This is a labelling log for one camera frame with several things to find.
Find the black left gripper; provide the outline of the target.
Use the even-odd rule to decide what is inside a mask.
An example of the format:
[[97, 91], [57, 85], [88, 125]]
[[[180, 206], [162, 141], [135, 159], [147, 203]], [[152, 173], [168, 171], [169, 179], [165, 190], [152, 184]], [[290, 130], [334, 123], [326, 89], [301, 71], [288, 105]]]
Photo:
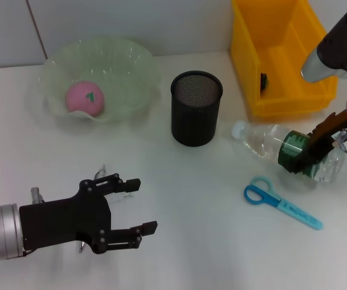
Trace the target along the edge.
[[140, 179], [123, 181], [118, 173], [80, 182], [71, 198], [19, 208], [26, 251], [61, 243], [84, 241], [95, 254], [138, 249], [144, 236], [153, 235], [156, 221], [137, 227], [111, 230], [110, 210], [104, 195], [137, 192]]

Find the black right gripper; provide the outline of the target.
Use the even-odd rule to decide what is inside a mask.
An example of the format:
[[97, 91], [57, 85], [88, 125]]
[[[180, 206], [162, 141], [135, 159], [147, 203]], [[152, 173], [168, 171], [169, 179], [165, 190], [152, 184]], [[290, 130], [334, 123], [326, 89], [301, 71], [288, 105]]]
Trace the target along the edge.
[[301, 166], [296, 166], [296, 157], [289, 155], [280, 156], [279, 164], [290, 173], [315, 176], [320, 168], [318, 163], [334, 148], [332, 136], [343, 130], [347, 130], [346, 109], [338, 114], [333, 112], [313, 129], [306, 148], [299, 155]]

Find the blue plastic scissors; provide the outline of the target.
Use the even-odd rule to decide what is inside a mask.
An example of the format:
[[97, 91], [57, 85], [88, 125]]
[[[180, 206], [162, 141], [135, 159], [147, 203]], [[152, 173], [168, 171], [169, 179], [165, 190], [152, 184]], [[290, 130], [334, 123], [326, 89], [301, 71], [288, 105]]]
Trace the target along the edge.
[[315, 230], [323, 229], [323, 223], [320, 220], [297, 207], [290, 201], [280, 197], [271, 180], [265, 176], [253, 177], [250, 183], [244, 188], [243, 195], [245, 200], [250, 204], [260, 205], [265, 203], [271, 205], [286, 215]]

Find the clear green-label water bottle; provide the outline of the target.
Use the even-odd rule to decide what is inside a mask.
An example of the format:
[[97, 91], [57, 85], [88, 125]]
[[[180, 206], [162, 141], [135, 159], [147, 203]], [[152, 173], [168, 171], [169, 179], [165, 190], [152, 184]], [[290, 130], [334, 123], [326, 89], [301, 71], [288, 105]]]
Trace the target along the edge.
[[[308, 135], [279, 124], [254, 125], [243, 120], [234, 124], [231, 135], [259, 157], [283, 167], [302, 152], [309, 139]], [[337, 178], [344, 160], [344, 151], [333, 149], [322, 161], [304, 167], [300, 173], [316, 182], [331, 183]]]

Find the pink toy peach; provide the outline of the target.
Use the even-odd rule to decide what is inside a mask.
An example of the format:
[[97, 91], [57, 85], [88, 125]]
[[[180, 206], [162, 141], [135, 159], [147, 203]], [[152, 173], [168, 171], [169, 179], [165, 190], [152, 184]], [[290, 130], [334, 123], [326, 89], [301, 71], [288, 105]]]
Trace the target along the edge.
[[94, 82], [76, 82], [68, 88], [65, 104], [68, 112], [80, 111], [96, 117], [104, 111], [104, 94]]

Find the silver ballpoint pen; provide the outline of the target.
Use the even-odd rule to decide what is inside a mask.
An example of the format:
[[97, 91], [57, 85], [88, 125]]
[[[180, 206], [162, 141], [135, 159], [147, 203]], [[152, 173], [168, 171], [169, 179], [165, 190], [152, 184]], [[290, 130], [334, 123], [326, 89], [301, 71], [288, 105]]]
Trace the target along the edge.
[[[101, 166], [101, 169], [95, 174], [94, 179], [103, 178], [103, 177], [105, 177], [105, 175], [106, 175], [106, 165], [103, 164]], [[81, 253], [84, 250], [85, 246], [86, 246], [86, 243], [80, 241], [79, 246], [78, 246], [78, 252]]]

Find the black mesh pen holder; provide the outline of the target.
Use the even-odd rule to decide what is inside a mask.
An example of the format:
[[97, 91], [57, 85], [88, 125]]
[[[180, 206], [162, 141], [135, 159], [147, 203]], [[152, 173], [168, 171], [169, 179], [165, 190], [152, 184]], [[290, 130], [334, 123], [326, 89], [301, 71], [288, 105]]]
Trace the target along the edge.
[[187, 71], [171, 83], [171, 133], [189, 147], [209, 143], [217, 125], [223, 87], [205, 71]]

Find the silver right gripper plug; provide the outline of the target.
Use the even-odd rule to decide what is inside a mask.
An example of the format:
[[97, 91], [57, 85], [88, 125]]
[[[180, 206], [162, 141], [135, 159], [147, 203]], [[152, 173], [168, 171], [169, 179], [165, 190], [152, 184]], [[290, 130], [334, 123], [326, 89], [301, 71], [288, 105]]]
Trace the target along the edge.
[[342, 151], [346, 151], [346, 146], [344, 145], [347, 140], [347, 128], [342, 129], [333, 141], [333, 147], [337, 149], [341, 149]]

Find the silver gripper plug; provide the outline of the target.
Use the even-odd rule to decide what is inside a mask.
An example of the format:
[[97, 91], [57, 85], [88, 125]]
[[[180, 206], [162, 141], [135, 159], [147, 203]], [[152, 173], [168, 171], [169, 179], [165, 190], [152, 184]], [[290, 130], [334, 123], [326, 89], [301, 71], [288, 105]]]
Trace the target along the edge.
[[333, 147], [337, 149], [341, 149], [342, 151], [346, 151], [346, 146], [344, 145], [347, 140], [347, 128], [342, 129], [333, 141]]
[[31, 188], [32, 204], [40, 204], [44, 202], [43, 196], [40, 194], [38, 187]]

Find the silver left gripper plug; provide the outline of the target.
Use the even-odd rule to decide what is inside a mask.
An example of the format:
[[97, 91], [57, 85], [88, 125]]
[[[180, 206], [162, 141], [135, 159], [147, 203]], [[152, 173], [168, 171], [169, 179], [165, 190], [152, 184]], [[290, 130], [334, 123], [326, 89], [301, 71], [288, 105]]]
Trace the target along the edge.
[[38, 187], [31, 188], [32, 204], [40, 204], [44, 202], [43, 196], [40, 194]]

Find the yellow plastic storage bin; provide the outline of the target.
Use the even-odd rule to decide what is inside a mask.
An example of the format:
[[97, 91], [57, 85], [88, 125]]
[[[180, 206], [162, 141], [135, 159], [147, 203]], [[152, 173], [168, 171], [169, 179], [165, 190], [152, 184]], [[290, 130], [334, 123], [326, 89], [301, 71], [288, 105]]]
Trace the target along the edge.
[[[257, 118], [319, 112], [335, 99], [337, 77], [317, 83], [301, 75], [326, 31], [307, 0], [232, 0], [231, 58], [248, 111]], [[260, 91], [260, 74], [268, 85]]]

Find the translucent green plastic bowl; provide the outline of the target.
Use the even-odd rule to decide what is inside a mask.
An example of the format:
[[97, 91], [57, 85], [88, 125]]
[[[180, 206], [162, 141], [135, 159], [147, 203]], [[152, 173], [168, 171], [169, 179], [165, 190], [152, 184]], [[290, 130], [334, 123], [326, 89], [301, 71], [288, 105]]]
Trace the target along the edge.
[[[59, 49], [42, 67], [39, 91], [49, 110], [58, 117], [120, 121], [150, 104], [161, 77], [151, 52], [128, 39], [95, 36]], [[92, 117], [68, 112], [65, 96], [76, 82], [96, 83], [104, 94], [104, 111]]]

